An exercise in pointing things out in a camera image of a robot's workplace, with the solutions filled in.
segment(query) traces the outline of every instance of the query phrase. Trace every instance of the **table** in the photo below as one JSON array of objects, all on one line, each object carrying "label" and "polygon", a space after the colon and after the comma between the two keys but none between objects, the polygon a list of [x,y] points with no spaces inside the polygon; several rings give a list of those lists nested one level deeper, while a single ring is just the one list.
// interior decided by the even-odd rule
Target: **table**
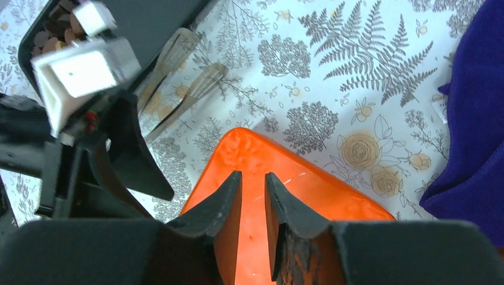
[{"label": "table", "polygon": [[[12,0],[0,13],[6,94],[38,100],[17,48],[45,2]],[[289,147],[399,220],[433,219],[418,201],[449,156],[437,87],[449,81],[453,52],[482,3],[217,0],[192,26],[198,49],[162,84],[159,107],[140,120],[143,131],[205,66],[221,62],[229,74],[150,145],[173,201],[133,194],[156,219],[176,217],[220,137],[241,126]],[[19,224],[36,219],[40,180],[0,173]]]}]

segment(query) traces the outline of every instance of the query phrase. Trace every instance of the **floral tablecloth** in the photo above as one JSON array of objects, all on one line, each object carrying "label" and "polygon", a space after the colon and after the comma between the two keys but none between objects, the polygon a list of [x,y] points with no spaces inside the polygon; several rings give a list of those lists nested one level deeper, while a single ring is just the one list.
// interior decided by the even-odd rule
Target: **floral tablecloth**
[{"label": "floral tablecloth", "polygon": [[[201,70],[229,68],[213,96],[151,145],[176,195],[134,192],[159,220],[178,215],[222,135],[265,134],[384,206],[432,219],[418,201],[446,166],[443,100],[453,52],[483,0],[217,0],[194,31],[197,50],[156,93],[144,131],[173,108]],[[23,34],[45,0],[0,13],[0,87],[37,99],[17,63]],[[35,219],[40,181],[0,171],[20,224]]]}]

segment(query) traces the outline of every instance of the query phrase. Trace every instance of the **black container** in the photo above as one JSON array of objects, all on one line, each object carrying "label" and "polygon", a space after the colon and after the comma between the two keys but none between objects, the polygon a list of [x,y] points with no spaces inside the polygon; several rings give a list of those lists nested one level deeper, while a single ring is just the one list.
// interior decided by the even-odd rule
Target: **black container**
[{"label": "black container", "polygon": [[[49,0],[35,22],[24,35],[18,59],[28,81],[40,96],[31,64],[33,39],[44,30],[43,22],[49,20],[49,13],[58,4]],[[142,68],[137,78],[126,88],[134,91],[155,65],[155,59],[164,44],[180,27],[189,26],[203,11],[210,0],[102,0],[110,10],[118,28],[113,34],[126,37]]]}]

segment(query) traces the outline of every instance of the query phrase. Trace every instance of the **purple cloth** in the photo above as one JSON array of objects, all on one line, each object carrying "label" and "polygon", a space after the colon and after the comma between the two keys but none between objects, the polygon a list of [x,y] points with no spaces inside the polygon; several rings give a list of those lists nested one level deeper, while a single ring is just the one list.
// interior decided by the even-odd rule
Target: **purple cloth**
[{"label": "purple cloth", "polygon": [[448,165],[420,205],[477,224],[504,246],[504,1],[487,0],[457,48],[448,92]]}]

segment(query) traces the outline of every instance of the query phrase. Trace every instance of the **orange plastic tray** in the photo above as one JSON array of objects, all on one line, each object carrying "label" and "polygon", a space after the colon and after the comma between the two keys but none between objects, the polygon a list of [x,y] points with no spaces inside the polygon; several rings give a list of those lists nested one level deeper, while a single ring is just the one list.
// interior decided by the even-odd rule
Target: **orange plastic tray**
[{"label": "orange plastic tray", "polygon": [[242,171],[242,209],[236,276],[234,282],[224,280],[225,284],[272,284],[264,210],[264,176],[269,172],[327,219],[394,220],[385,209],[341,180],[244,128],[224,135],[181,214],[207,198],[233,170]]}]

